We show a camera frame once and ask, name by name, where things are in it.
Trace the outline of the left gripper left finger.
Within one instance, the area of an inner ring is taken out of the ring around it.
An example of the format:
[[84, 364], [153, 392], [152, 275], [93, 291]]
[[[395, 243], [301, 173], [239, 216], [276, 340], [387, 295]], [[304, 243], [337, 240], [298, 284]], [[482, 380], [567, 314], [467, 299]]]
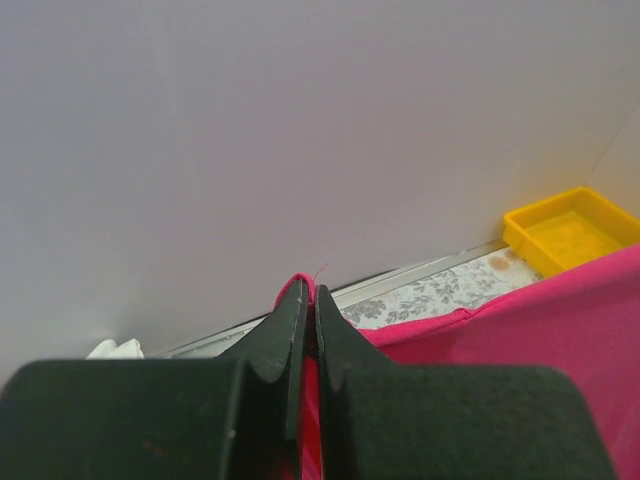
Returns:
[[1, 392], [5, 479], [297, 479], [309, 288], [214, 358], [47, 360]]

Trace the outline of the magenta t shirt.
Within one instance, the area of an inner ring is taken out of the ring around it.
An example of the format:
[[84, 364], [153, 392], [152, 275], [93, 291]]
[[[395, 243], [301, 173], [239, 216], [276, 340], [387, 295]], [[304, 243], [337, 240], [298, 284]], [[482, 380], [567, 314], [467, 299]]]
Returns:
[[[615, 469], [639, 475], [639, 251], [631, 247], [515, 290], [476, 309], [357, 330], [409, 366], [537, 366], [583, 396]], [[323, 473], [318, 344], [305, 363], [301, 475]]]

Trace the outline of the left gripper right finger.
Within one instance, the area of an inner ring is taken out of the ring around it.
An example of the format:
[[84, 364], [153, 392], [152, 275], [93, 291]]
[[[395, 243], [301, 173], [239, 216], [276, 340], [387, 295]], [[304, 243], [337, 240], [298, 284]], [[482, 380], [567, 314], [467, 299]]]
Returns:
[[409, 366], [315, 295], [328, 479], [611, 479], [576, 386], [537, 366]]

